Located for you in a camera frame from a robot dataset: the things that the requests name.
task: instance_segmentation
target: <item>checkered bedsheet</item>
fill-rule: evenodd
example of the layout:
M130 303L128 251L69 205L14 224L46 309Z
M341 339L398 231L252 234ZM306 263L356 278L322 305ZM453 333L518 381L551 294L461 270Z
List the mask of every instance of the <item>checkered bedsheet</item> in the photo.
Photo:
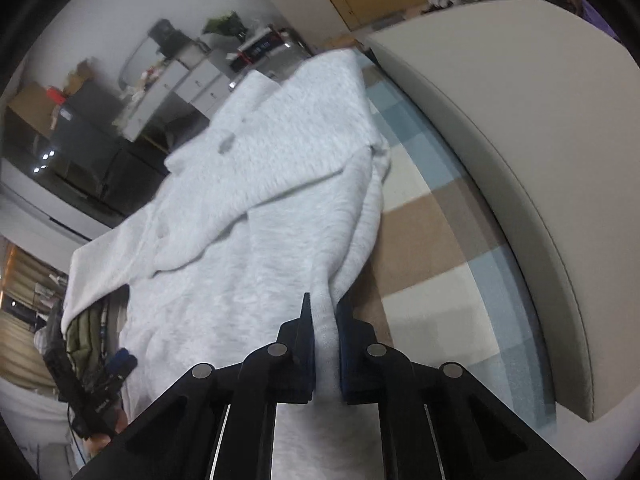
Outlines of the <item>checkered bedsheet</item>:
M530 426L548 426L542 334L494 215L427 117L358 58L391 169L378 241L351 291L357 316L415 362L460 362Z

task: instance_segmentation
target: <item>folded fabric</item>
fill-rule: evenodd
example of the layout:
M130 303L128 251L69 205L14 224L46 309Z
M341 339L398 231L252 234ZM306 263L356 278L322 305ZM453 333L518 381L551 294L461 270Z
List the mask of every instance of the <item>folded fabric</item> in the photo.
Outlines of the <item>folded fabric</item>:
M388 169L354 53L315 57L282 87L250 74L166 164L152 203L74 254L63 330L129 283L131 420L197 362L274 341L310 292L316 391L278 407L273 478L382 473L376 411L339 399L334 307L376 240Z

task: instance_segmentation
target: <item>red object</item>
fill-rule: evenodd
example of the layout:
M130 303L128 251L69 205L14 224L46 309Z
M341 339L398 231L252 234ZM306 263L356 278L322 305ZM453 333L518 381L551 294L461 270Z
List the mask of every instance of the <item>red object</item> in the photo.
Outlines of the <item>red object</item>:
M65 95L55 86L50 86L49 88L47 88L47 97L57 105L64 104L64 102L66 101Z

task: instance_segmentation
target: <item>silver screw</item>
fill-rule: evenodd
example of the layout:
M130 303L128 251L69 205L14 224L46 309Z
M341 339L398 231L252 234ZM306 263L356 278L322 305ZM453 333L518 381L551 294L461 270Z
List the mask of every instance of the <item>silver screw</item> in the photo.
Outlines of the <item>silver screw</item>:
M442 372L452 379L462 377L462 366L457 363L447 363L442 367Z
M267 348L267 352L272 357L280 357L287 353L287 346L282 343L274 343Z
M367 346L367 354L372 357L382 357L386 354L386 347L380 343L373 343L373 345Z
M193 375L196 379L204 379L211 375L212 368L206 363L200 363L199 365L195 365L193 370L191 370L191 375Z

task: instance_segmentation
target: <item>purple fabric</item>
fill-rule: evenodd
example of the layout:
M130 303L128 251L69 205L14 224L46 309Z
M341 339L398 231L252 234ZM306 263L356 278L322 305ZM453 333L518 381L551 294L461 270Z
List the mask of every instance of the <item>purple fabric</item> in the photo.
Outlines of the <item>purple fabric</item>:
M593 6L587 1L582 0L582 18L591 23L594 27L599 28L601 31L606 32L615 40L618 39L618 35L613 31L611 27L609 27L609 23L607 23L600 13L593 8Z

